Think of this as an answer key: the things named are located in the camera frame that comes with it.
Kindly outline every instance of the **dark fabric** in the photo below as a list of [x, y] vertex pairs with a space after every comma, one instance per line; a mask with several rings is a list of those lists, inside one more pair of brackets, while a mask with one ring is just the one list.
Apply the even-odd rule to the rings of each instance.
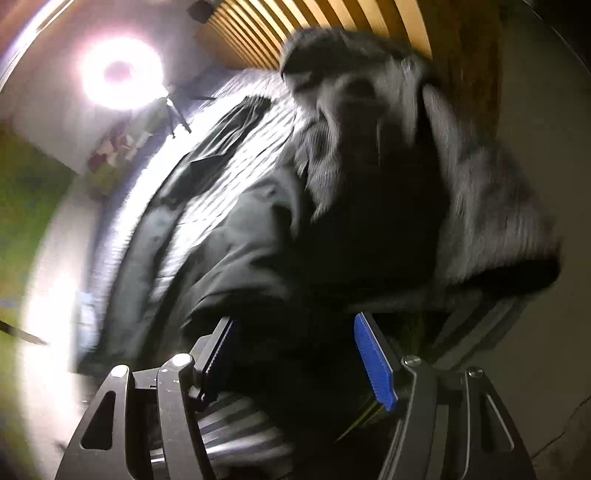
[[225, 315], [252, 327], [245, 359], [272, 358], [375, 296], [513, 295], [557, 277], [553, 225], [517, 165], [454, 113], [418, 55], [310, 29], [281, 73], [313, 119], [188, 258], [155, 322], [157, 357], [179, 329], [190, 346]]
[[211, 186], [270, 105], [267, 98], [245, 98], [180, 160], [152, 198], [113, 286], [98, 345], [82, 359], [80, 372], [101, 376], [117, 363], [135, 365], [150, 330], [142, 315], [180, 215], [192, 197]]

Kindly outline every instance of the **lamp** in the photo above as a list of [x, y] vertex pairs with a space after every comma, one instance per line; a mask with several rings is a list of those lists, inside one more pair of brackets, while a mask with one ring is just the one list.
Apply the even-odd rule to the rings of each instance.
[[134, 38], [111, 38], [97, 43], [82, 62], [84, 90], [92, 101], [114, 110], [134, 110], [158, 98], [166, 98], [171, 130], [175, 114], [191, 133], [187, 121], [162, 85], [163, 79], [158, 54]]

